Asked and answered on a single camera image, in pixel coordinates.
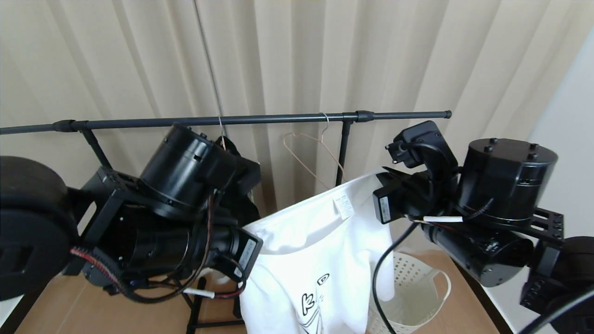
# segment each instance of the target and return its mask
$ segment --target perforated basket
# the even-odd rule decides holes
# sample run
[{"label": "perforated basket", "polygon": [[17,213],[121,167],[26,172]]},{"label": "perforated basket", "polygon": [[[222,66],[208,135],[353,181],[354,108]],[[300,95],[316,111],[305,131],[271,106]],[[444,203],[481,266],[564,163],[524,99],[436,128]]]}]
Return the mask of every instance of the perforated basket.
[{"label": "perforated basket", "polygon": [[[442,297],[438,296],[435,287],[434,279],[438,274],[444,275],[447,281],[447,291]],[[408,334],[435,317],[450,295],[451,282],[441,270],[429,267],[410,255],[394,252],[394,290],[394,298],[380,301],[380,305],[396,333]],[[367,333],[389,334],[372,298]]]}]

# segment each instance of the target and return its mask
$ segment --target curtain fold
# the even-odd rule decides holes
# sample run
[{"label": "curtain fold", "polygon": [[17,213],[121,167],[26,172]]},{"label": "curtain fold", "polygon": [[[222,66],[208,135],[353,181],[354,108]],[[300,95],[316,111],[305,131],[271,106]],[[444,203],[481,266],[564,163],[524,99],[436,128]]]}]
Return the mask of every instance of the curtain fold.
[{"label": "curtain fold", "polygon": [[[226,116],[451,109],[451,119],[435,121],[462,163],[476,138],[528,136],[593,25],[593,2],[580,0],[4,0],[0,125],[216,116],[216,88]],[[390,164],[384,146],[421,121],[355,124],[346,176]],[[226,127],[261,164],[255,198],[264,213],[325,190],[282,143],[325,127]],[[335,155],[340,129],[324,133]],[[114,168],[137,175],[166,131],[96,134]],[[287,143],[334,183],[336,164],[321,146]],[[79,134],[2,136],[0,149],[49,165],[75,187],[98,166]]]}]

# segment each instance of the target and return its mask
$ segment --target white sticker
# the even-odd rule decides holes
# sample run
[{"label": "white sticker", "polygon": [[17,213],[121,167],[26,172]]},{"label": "white sticker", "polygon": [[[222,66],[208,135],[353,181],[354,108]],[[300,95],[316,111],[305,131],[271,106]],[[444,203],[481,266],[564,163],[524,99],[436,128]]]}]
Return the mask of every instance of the white sticker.
[{"label": "white sticker", "polygon": [[333,198],[334,204],[340,213],[340,217],[345,220],[348,217],[351,217],[355,214],[355,209],[353,209],[352,204],[350,203],[349,197],[346,194],[342,194]]},{"label": "white sticker", "polygon": [[391,216],[390,216],[390,204],[388,203],[387,196],[380,198],[380,209],[381,209],[381,218],[383,219],[382,223],[389,222],[391,219]]},{"label": "white sticker", "polygon": [[[248,265],[249,258],[252,257],[252,253],[254,252],[255,247],[256,242],[252,239],[248,239],[248,242],[245,243],[244,252],[241,253],[241,256],[239,257],[239,265],[241,266],[241,268],[245,269],[245,267]],[[235,271],[233,273],[235,274],[235,276],[241,277],[241,271],[239,271],[238,268],[235,268]]]}]

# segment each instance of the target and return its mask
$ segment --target brown floor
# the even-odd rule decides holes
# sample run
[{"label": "brown floor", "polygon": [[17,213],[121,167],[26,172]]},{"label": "brown floor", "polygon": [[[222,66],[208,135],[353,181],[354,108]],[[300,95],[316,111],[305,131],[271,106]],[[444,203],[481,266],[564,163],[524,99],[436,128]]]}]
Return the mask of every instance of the brown floor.
[{"label": "brown floor", "polygon": [[[442,252],[417,256],[448,273],[452,293],[441,312],[418,334],[498,333],[453,262]],[[221,287],[229,290],[230,286]],[[153,290],[151,293],[162,294]],[[202,321],[232,320],[232,301],[207,301]],[[17,334],[185,333],[189,308],[181,297],[161,304],[139,305],[122,296],[110,297],[82,276],[55,278],[37,300]],[[243,326],[200,329],[196,334],[245,333]]]}]

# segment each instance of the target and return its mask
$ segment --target clothes hanger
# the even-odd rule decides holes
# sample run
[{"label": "clothes hanger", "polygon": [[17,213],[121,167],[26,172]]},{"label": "clothes hanger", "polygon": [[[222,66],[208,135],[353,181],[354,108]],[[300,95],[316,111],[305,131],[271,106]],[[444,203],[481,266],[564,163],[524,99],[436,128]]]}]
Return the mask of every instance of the clothes hanger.
[{"label": "clothes hanger", "polygon": [[311,169],[309,169],[307,166],[305,166],[305,164],[303,163],[303,161],[301,161],[300,158],[297,157],[297,155],[289,148],[289,146],[287,146],[287,142],[286,139],[289,135],[293,135],[293,137],[297,138],[297,137],[305,137],[305,138],[309,138],[311,140],[315,140],[318,143],[322,144],[322,146],[326,149],[326,152],[328,152],[328,154],[330,154],[330,156],[332,157],[332,159],[334,159],[334,162],[336,162],[336,164],[338,165],[338,167],[340,168],[340,170],[342,171],[342,178],[345,181],[348,181],[348,179],[346,178],[346,173],[345,173],[345,169],[342,167],[342,165],[338,162],[338,159],[336,159],[336,157],[334,156],[334,154],[332,154],[332,151],[330,151],[330,149],[328,148],[328,146],[326,146],[326,144],[324,143],[324,132],[328,129],[328,127],[330,126],[330,119],[328,118],[328,115],[326,115],[325,113],[322,113],[322,115],[324,115],[326,117],[326,127],[325,129],[322,130],[322,133],[320,135],[320,138],[314,138],[311,137],[307,134],[304,133],[287,133],[285,134],[285,136],[283,137],[283,145],[285,145],[285,148],[289,151],[289,153],[291,153],[291,155],[293,157],[295,157],[295,159],[297,159],[297,161],[311,174],[313,175],[313,177],[318,180],[323,186],[325,186],[327,189],[331,189],[331,187],[329,187],[326,183],[324,183],[324,181],[320,180],[320,178],[311,171]]}]

